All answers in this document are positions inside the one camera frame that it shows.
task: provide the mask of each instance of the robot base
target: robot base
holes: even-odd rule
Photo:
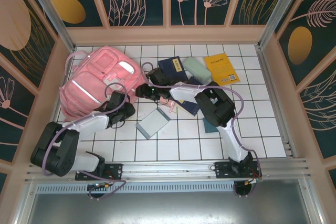
[[[259,171],[258,163],[256,161],[250,162],[249,168],[255,173],[258,173]],[[216,178],[253,178],[253,172],[250,169],[244,169],[242,173],[237,174],[232,170],[232,162],[230,161],[216,162],[214,171],[216,173]]]
[[[102,178],[106,180],[114,179],[121,180],[122,175],[122,164],[105,164],[104,173],[101,175]],[[97,180],[96,178],[92,178],[84,173],[76,172],[75,180],[77,181],[89,181],[89,180]]]

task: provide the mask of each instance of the dark blue book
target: dark blue book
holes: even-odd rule
[[[187,81],[188,77],[185,74],[184,68],[182,66],[182,62],[179,56],[174,58],[169,58],[165,60],[159,60],[158,63],[159,68],[162,70],[164,75],[170,81]]]
[[[170,59],[160,60],[157,64],[159,65],[159,68],[162,70],[164,75],[167,76],[170,81],[187,81],[188,84],[202,85],[193,77],[188,80],[179,56]],[[193,116],[195,116],[199,110],[199,106],[197,105],[197,103],[187,101],[176,101],[176,103]]]

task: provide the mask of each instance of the yellow book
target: yellow book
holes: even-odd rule
[[[204,58],[204,61],[212,79],[220,86],[240,81],[226,54],[209,56]]]

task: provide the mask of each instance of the backpack handle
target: backpack handle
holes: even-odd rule
[[[67,73],[67,67],[68,67],[68,64],[69,64],[69,60],[72,59],[72,57],[76,56],[76,55],[79,55],[79,54],[85,54],[86,56],[89,55],[89,53],[85,52],[85,51],[77,51],[77,52],[73,52],[72,54],[70,54],[67,58],[67,60],[65,61],[65,70],[64,70],[64,75],[66,76],[68,73]]]

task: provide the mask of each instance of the robotic arm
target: robotic arm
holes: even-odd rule
[[[255,162],[253,162],[251,153],[241,145],[237,123],[234,122],[232,126],[232,120],[235,116],[235,105],[222,89],[185,87],[182,83],[170,83],[158,68],[150,71],[147,76],[156,85],[175,85],[169,89],[155,88],[148,84],[143,84],[136,89],[136,96],[151,100],[159,100],[160,97],[163,97],[165,99],[185,100],[197,103],[208,122],[217,127],[229,153],[229,162],[219,162],[224,163],[222,166],[215,163],[217,177],[219,177],[220,173],[225,175],[231,174],[231,178],[251,177],[252,173],[250,173],[250,169]],[[218,84],[211,82],[209,86],[218,86]],[[103,104],[97,110],[100,112],[111,111],[122,103],[124,96],[123,93],[118,91],[113,92],[110,101]],[[46,169],[58,176],[64,176],[73,170],[85,170],[102,177],[107,171],[104,158],[90,152],[77,153],[78,142],[97,131],[107,129],[117,122],[124,121],[134,113],[135,109],[133,105],[126,102],[119,110],[113,113],[98,115],[98,112],[94,111],[91,117],[88,117],[81,123],[73,124],[73,126],[67,128],[57,138],[56,143],[60,143],[59,147],[53,146],[51,148],[47,157]],[[33,164],[42,167],[43,159],[51,140],[65,125],[55,122],[47,124],[31,155],[30,160]]]

